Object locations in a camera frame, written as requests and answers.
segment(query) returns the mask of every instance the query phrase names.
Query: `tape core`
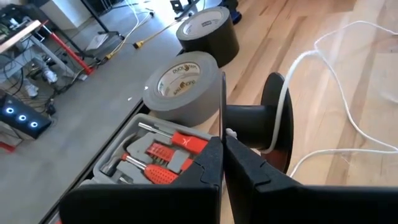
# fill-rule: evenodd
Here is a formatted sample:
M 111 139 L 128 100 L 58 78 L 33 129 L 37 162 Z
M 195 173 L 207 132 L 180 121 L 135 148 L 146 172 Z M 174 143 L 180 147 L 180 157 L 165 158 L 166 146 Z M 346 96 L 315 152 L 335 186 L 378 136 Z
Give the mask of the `tape core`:
M 165 72 L 157 84 L 157 91 L 165 97 L 173 97 L 191 89 L 200 76 L 200 66 L 193 62 L 180 63 Z
M 217 29 L 217 25 L 222 18 L 222 13 L 218 11 L 203 12 L 185 24 L 183 33 L 187 36 L 209 34 Z

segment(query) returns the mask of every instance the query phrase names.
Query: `wooden floor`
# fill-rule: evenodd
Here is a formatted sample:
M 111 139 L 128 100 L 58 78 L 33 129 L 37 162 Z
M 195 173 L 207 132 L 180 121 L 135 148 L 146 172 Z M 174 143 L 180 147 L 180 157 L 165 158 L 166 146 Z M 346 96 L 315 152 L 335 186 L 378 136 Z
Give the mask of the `wooden floor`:
M 238 9 L 243 14 L 235 26 L 241 50 L 223 67 L 228 103 L 235 105 L 258 104 L 268 74 L 285 75 L 323 34 L 358 20 L 398 31 L 395 0 L 242 0 Z M 398 37 L 360 24 L 328 37 L 319 48 L 333 63 L 359 127 L 398 146 Z M 300 64 L 290 94 L 295 131 L 288 173 L 301 157 L 320 149 L 390 150 L 354 130 L 337 84 L 318 58 Z M 217 134 L 218 115 L 198 128 Z M 397 185 L 398 155 L 317 156 L 304 162 L 294 179 L 317 185 Z M 221 222 L 233 223 L 228 194 L 223 195 Z

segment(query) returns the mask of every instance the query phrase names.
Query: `red screwdriver handle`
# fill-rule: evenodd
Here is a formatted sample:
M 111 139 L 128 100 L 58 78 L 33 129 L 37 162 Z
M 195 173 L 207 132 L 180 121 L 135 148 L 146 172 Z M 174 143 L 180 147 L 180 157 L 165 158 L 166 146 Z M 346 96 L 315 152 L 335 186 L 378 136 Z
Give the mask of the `red screwdriver handle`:
M 171 184 L 178 177 L 177 174 L 157 165 L 147 165 L 144 174 L 154 184 Z
M 182 146 L 184 149 L 194 154 L 199 154 L 207 145 L 207 140 L 194 136 L 186 136 L 176 132 L 172 137 L 172 143 Z

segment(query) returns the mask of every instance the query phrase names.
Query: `power cord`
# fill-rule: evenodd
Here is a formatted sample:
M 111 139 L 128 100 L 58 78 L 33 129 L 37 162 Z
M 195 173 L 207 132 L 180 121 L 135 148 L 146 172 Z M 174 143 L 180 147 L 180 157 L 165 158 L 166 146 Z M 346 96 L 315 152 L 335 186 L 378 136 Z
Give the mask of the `power cord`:
M 206 8 L 206 0 L 203 0 L 203 8 L 202 11 L 205 10 Z M 172 22 L 171 24 L 169 24 L 168 26 L 164 27 L 163 29 L 161 29 L 160 31 L 156 32 L 155 34 L 152 34 L 151 36 L 149 36 L 148 38 L 144 39 L 144 40 L 140 40 L 137 41 L 135 43 L 133 43 L 132 45 L 134 46 L 135 49 L 139 49 L 141 48 L 146 42 L 152 40 L 154 37 L 158 36 L 159 34 L 163 33 L 163 31 L 167 30 L 168 28 L 174 26 L 175 24 L 184 21 L 185 19 L 187 19 L 188 17 L 181 17 L 180 19 Z
M 113 58 L 113 56 L 115 56 L 115 55 L 122 49 L 123 45 L 124 45 L 124 44 L 126 43 L 126 41 L 127 41 L 127 38 L 128 38 L 136 29 L 138 29 L 140 26 L 144 25 L 144 24 L 148 21 L 148 18 L 153 17 L 153 16 L 155 15 L 155 12 L 154 12 L 154 11 L 149 11 L 149 12 L 148 12 L 148 15 L 147 15 L 142 21 L 140 21 L 139 18 L 138 18 L 137 12 L 136 12 L 136 10 L 135 10 L 135 8 L 134 8 L 134 6 L 131 6 L 131 5 L 127 2 L 127 0 L 125 0 L 125 2 L 128 4 L 128 6 L 129 6 L 129 7 L 131 8 L 131 10 L 133 11 L 134 17 L 136 18 L 137 23 L 136 23 L 136 25 L 134 26 L 134 28 L 132 28 L 132 29 L 130 30 L 130 32 L 126 34 L 124 40 L 123 40 L 118 46 L 116 46 L 116 47 L 112 50 L 111 53 L 109 53 L 109 54 L 107 54 L 107 56 L 105 56 L 105 59 L 106 59 L 106 60 L 110 60 L 111 58 Z
M 338 30 L 334 30 L 333 32 L 330 32 L 328 34 L 323 35 L 321 38 L 319 38 L 317 41 L 315 41 L 314 43 L 314 49 L 315 50 L 311 50 L 311 51 L 307 51 L 302 53 L 300 56 L 298 56 L 298 58 L 293 62 L 292 66 L 289 68 L 289 71 L 287 72 L 286 78 L 285 78 L 285 82 L 282 86 L 282 89 L 280 91 L 280 95 L 279 95 L 279 102 L 278 102 L 278 107 L 277 107 L 277 112 L 276 112 L 276 117 L 275 117 L 275 126 L 274 126 L 274 133 L 272 135 L 272 141 L 271 141 L 271 145 L 268 149 L 262 150 L 262 153 L 270 153 L 272 150 L 274 150 L 275 148 L 275 144 L 277 142 L 278 139 L 278 134 L 279 134 L 279 128 L 280 128 L 280 120 L 282 117 L 282 110 L 283 110 L 283 105 L 284 105 L 284 101 L 285 101 L 285 97 L 286 97 L 286 93 L 287 93 L 287 88 L 288 85 L 290 83 L 291 78 L 293 77 L 293 73 L 296 70 L 297 66 L 299 65 L 299 63 L 307 56 L 317 56 L 320 57 L 323 61 L 323 63 L 328 67 L 328 69 L 330 70 L 331 74 L 333 75 L 333 78 L 336 80 L 340 93 L 341 93 L 341 97 L 343 98 L 343 102 L 344 102 L 344 107 L 345 107 L 345 111 L 346 114 L 348 116 L 348 119 L 350 121 L 350 123 L 353 125 L 353 127 L 355 128 L 355 130 L 357 130 L 357 132 L 359 132 L 364 138 L 371 140 L 373 142 L 376 142 L 378 144 L 381 144 L 383 146 L 386 146 L 388 148 L 393 149 L 394 151 L 378 151 L 378 150 L 372 150 L 372 149 L 325 149 L 325 150 L 319 150 L 319 151 L 315 151 L 312 153 L 307 154 L 305 157 L 301 158 L 301 160 L 299 160 L 299 162 L 296 164 L 296 166 L 294 167 L 292 173 L 290 174 L 290 177 L 293 177 L 295 175 L 295 173 L 297 172 L 297 170 L 299 169 L 299 167 L 301 166 L 301 164 L 307 160 L 310 157 L 316 156 L 316 155 L 324 155 L 324 154 L 334 154 L 334 153 L 342 153 L 342 152 L 366 152 L 366 153 L 378 153 L 378 154 L 397 154 L 398 153 L 398 148 L 391 146 L 390 144 L 387 144 L 385 142 L 382 142 L 380 140 L 377 140 L 375 138 L 372 138 L 371 136 L 367 135 L 366 133 L 364 133 L 354 122 L 351 113 L 349 112 L 349 108 L 348 108 L 348 103 L 347 100 L 344 96 L 343 93 L 343 88 L 341 86 L 341 83 L 337 77 L 337 74 L 335 72 L 335 70 L 333 69 L 333 67 L 330 65 L 329 61 L 325 58 L 325 56 L 319 51 L 319 48 L 317 46 L 317 44 L 319 43 L 319 41 L 321 41 L 322 39 L 324 39 L 325 37 L 328 37 L 332 34 L 335 34 L 336 32 L 346 29 L 347 27 L 350 27 L 352 25 L 355 24 L 368 24 L 368 25 L 372 25 L 378 29 L 382 29 L 392 35 L 398 35 L 397 32 L 393 32 L 389 29 L 383 28 L 379 25 L 370 23 L 370 22 L 366 22 L 366 21 L 356 21 L 353 23 L 350 23 Z

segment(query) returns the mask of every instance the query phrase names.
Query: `blue led light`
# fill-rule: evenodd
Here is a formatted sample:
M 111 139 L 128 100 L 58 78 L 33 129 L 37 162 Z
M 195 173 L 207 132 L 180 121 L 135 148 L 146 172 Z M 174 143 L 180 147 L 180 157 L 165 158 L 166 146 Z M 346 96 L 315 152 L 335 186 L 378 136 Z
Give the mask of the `blue led light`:
M 32 128 L 36 128 L 37 126 L 38 126 L 39 124 L 37 124 L 37 122 L 32 122 L 31 124 L 30 124 L 30 126 L 32 127 Z
M 25 121 L 26 120 L 26 116 L 25 115 L 19 115 L 18 119 L 20 121 Z
M 11 114 L 11 113 L 14 112 L 14 109 L 12 109 L 12 108 L 7 108 L 7 109 L 6 109 L 6 112 L 9 113 L 9 114 Z

